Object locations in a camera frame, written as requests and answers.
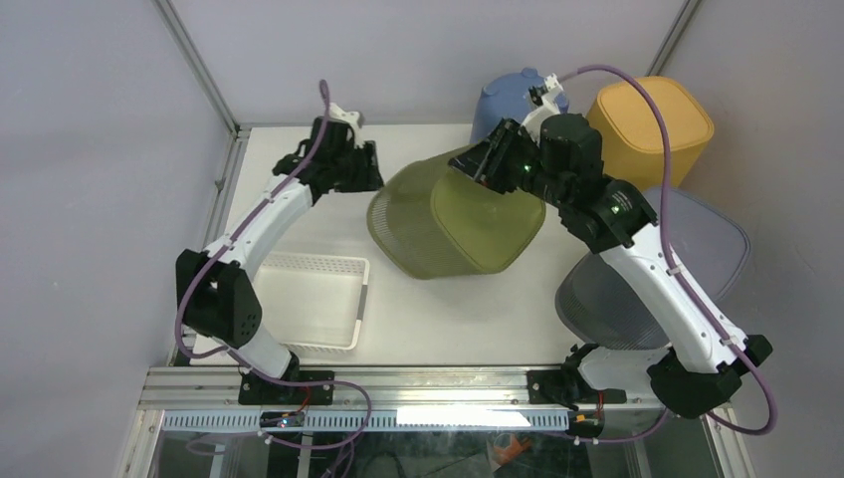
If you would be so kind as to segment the blue plastic bucket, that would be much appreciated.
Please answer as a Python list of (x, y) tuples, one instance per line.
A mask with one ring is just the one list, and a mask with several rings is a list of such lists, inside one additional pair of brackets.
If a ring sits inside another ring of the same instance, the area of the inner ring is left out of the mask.
[(484, 85), (475, 107), (469, 144), (487, 138), (502, 119), (522, 123), (534, 108), (528, 90), (543, 86), (544, 76), (535, 68), (523, 68)]

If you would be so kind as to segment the olive green ribbed basket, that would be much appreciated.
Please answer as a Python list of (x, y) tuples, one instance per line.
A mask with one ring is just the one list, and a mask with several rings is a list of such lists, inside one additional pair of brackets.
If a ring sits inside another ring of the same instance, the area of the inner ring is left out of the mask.
[(501, 273), (543, 225), (546, 209), (539, 199), (519, 191), (496, 193), (449, 165), (465, 151), (409, 163), (368, 205), (374, 243), (413, 279)]

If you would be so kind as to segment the yellow ribbed basket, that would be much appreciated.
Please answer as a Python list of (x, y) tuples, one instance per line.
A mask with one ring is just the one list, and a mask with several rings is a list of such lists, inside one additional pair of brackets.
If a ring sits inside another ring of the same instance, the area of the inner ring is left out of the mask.
[[(715, 133), (709, 115), (678, 82), (666, 77), (637, 80), (657, 107), (671, 151), (670, 185), (690, 172)], [(650, 106), (622, 81), (601, 89), (586, 115), (602, 136), (604, 172), (644, 191), (662, 183), (664, 151), (661, 131)]]

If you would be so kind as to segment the white perforated plastic tray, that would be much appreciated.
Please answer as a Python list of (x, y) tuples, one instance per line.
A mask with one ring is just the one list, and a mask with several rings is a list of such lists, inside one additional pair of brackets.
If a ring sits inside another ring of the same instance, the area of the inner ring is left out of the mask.
[(361, 334), (369, 273), (364, 258), (273, 252), (253, 280), (262, 325), (297, 353), (347, 354)]

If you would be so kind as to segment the dark grey basket liner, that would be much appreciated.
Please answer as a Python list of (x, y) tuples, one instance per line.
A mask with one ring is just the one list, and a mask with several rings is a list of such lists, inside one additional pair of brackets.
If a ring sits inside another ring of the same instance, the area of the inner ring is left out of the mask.
[[(674, 251), (717, 306), (731, 293), (750, 257), (745, 231), (727, 215), (680, 189), (668, 192)], [(653, 350), (670, 340), (635, 292), (599, 256), (585, 255), (562, 281), (555, 308), (586, 343), (612, 350)]]

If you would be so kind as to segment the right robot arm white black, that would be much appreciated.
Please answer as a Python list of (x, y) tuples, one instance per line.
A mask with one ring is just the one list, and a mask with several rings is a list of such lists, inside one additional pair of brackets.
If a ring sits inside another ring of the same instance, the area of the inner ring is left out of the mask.
[(556, 385), (566, 406), (617, 389), (653, 395), (672, 412), (696, 418), (727, 402), (743, 375), (771, 354), (769, 340), (736, 327), (663, 244), (657, 214), (639, 189), (604, 172), (602, 137), (586, 118), (551, 116), (537, 135), (504, 119), (450, 165), (489, 190), (522, 191), (553, 206), (566, 230), (625, 282), (666, 335), (650, 350), (588, 344), (572, 352)]

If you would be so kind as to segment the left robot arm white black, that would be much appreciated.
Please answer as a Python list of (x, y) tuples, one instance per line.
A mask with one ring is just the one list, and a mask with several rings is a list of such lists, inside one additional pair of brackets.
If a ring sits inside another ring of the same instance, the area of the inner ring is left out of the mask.
[(309, 137), (279, 159), (271, 177), (234, 228), (200, 251), (176, 259), (177, 312), (174, 334), (190, 359), (198, 353), (183, 341), (185, 329), (216, 343), (262, 378), (261, 391), (275, 404), (293, 401), (300, 390), (299, 359), (263, 324), (253, 280), (285, 232), (318, 200), (331, 193), (379, 190), (376, 144), (363, 138), (362, 115), (331, 108), (315, 118)]

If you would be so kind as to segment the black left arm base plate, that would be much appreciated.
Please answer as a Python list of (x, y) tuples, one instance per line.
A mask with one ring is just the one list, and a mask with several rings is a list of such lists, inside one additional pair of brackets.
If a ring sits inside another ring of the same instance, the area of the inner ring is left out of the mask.
[(259, 378), (253, 372), (241, 374), (238, 403), (241, 405), (331, 405), (333, 386), (313, 385), (314, 381), (332, 381), (335, 373), (327, 369), (299, 371), (296, 380), (308, 382), (308, 386), (282, 386)]

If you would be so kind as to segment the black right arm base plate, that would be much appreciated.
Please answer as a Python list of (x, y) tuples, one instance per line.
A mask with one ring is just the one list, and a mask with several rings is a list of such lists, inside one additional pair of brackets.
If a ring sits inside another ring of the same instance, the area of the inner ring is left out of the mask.
[(532, 369), (526, 372), (528, 401), (530, 404), (559, 404), (575, 407), (585, 404), (623, 404), (627, 394), (622, 389), (597, 390), (573, 372), (561, 368)]

